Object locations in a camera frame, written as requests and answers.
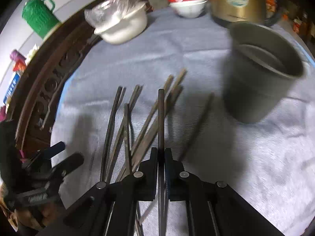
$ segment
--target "green cup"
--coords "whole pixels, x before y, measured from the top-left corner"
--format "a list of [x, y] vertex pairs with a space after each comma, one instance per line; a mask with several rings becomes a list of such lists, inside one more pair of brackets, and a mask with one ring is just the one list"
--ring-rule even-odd
[[41, 37], [45, 35], [60, 21], [55, 17], [52, 11], [55, 8], [53, 0], [48, 0], [52, 7], [49, 9], [45, 0], [28, 0], [23, 8], [22, 18], [27, 24]]

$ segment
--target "electric kettle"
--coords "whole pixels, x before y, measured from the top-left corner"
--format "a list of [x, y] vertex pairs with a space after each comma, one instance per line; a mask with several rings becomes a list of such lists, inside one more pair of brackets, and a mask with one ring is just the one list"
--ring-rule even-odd
[[210, 0], [215, 22], [227, 26], [230, 22], [249, 21], [265, 26], [275, 24], [283, 11], [283, 0], [277, 0], [277, 10], [266, 18], [266, 0]]

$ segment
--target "white wall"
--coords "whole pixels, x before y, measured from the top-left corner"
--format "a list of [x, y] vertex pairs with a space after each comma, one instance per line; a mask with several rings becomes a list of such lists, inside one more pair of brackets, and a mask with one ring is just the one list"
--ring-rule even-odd
[[[7, 24], [5, 25], [2, 33], [0, 34], [0, 85], [1, 89], [6, 89], [6, 87], [9, 85], [8, 82], [5, 82], [4, 76], [6, 73], [10, 73], [11, 71], [10, 66], [10, 52], [14, 49], [19, 50], [24, 42], [29, 38], [29, 36], [33, 33], [33, 30], [31, 27], [22, 19], [22, 10], [23, 6], [27, 0], [23, 0], [18, 7], [13, 12], [12, 16], [8, 20]], [[59, 8], [61, 8], [66, 3], [70, 2], [71, 0], [54, 0], [56, 7], [54, 11], [57, 11]], [[90, 3], [93, 0], [86, 0], [84, 4], [82, 5], [82, 2], [78, 3], [78, 6], [76, 7], [76, 4], [73, 4], [71, 7], [71, 10], [69, 11], [69, 15], [71, 16], [75, 11], [79, 10], [84, 6], [85, 4]], [[5, 93], [0, 93], [0, 101], [2, 101], [3, 96]]]

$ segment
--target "wooden table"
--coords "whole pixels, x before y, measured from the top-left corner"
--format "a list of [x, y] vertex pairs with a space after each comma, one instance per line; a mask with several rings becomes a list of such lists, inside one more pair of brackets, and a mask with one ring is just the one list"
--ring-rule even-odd
[[84, 18], [84, 10], [65, 21], [40, 47], [13, 93], [7, 120], [18, 122], [16, 146], [27, 157], [50, 146], [52, 126], [65, 81], [101, 38]]

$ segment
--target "gray cup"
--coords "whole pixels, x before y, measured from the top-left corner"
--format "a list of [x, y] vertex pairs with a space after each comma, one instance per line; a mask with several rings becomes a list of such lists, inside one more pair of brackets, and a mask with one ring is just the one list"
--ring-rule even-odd
[[303, 64], [291, 44], [275, 31], [249, 22], [230, 25], [233, 39], [223, 98], [237, 120], [264, 118], [303, 76]]

